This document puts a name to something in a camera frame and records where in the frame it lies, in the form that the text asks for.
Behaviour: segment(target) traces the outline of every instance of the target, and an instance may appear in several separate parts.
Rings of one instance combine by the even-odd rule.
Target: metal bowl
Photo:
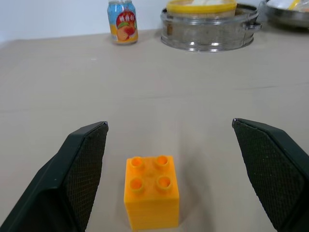
[[[269,6],[269,0],[262,2],[264,12],[270,22],[294,28],[309,28],[309,12],[291,11]]]
[[[161,40],[189,51],[226,51],[249,45],[261,28],[257,8],[238,4],[232,17],[200,18],[169,13],[163,9]]]

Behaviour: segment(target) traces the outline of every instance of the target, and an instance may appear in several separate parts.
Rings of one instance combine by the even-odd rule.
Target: white wall
[[[168,0],[133,0],[139,29],[160,27]],[[260,0],[242,0],[258,5]],[[109,32],[107,0],[0,0],[0,43]]]

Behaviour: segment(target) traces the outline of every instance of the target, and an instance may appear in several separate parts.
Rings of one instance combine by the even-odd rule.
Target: beverage can
[[[130,0],[110,1],[107,8],[112,40],[117,44],[137,42],[136,11]]]

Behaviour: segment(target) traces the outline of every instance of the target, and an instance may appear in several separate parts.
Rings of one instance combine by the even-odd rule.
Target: lego brick
[[[173,157],[128,159],[124,203],[133,230],[177,227],[179,192]]]

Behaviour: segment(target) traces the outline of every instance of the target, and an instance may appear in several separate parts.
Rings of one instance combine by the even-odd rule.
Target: pot handle
[[[242,24],[242,28],[250,32],[257,32],[262,28],[262,24],[257,22],[245,22]]]

